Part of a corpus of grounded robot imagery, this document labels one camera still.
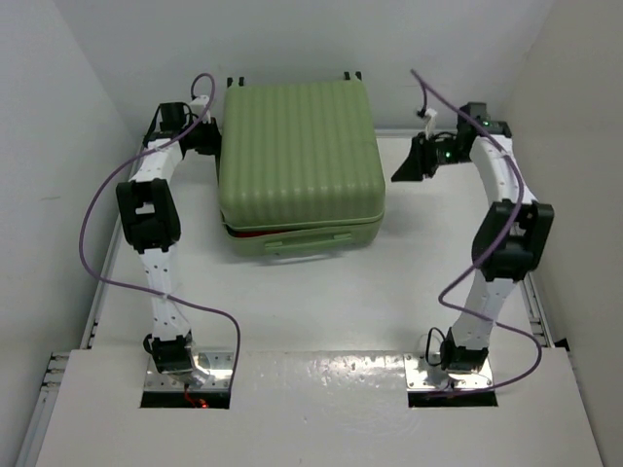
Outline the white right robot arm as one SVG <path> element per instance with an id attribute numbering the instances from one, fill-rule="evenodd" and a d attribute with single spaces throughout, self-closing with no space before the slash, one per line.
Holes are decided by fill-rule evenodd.
<path id="1" fill-rule="evenodd" d="M 443 165 L 471 162 L 488 201 L 488 211 L 471 244 L 473 282 L 457 321 L 443 338 L 433 366 L 450 373 L 483 368 L 502 306 L 516 284 L 540 263 L 555 211 L 537 200 L 513 155 L 508 123 L 491 120 L 483 102 L 458 110 L 454 133 L 444 138 L 430 129 L 412 139 L 410 152 L 392 182 L 421 182 Z"/>

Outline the green suitcase blue lining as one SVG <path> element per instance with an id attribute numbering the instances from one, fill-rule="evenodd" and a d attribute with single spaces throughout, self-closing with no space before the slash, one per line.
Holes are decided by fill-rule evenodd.
<path id="1" fill-rule="evenodd" d="M 217 180 L 221 222 L 242 257 L 371 243 L 385 215 L 385 176 L 361 74 L 229 84 Z M 290 233 L 235 238 L 225 226 Z"/>

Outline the red cloth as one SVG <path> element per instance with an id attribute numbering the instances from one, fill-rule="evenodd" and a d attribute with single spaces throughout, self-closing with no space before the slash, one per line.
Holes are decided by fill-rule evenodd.
<path id="1" fill-rule="evenodd" d="M 253 238 L 266 235 L 288 234 L 290 230 L 271 230 L 271 231 L 241 231 L 235 230 L 230 226 L 225 226 L 229 236 L 235 238 Z"/>

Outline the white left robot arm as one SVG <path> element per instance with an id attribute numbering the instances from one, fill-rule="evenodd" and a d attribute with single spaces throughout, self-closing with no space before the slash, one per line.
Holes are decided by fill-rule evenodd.
<path id="1" fill-rule="evenodd" d="M 170 297 L 181 287 L 176 275 L 181 222 L 169 182 L 187 151 L 205 149 L 218 136 L 211 120 L 212 98 L 199 95 L 191 102 L 165 103 L 144 138 L 140 164 L 129 181 L 116 187 L 127 243 L 137 252 L 147 275 L 153 330 L 144 341 L 158 373 L 185 387 L 199 387 L 209 371 L 198 366 L 191 324 Z"/>

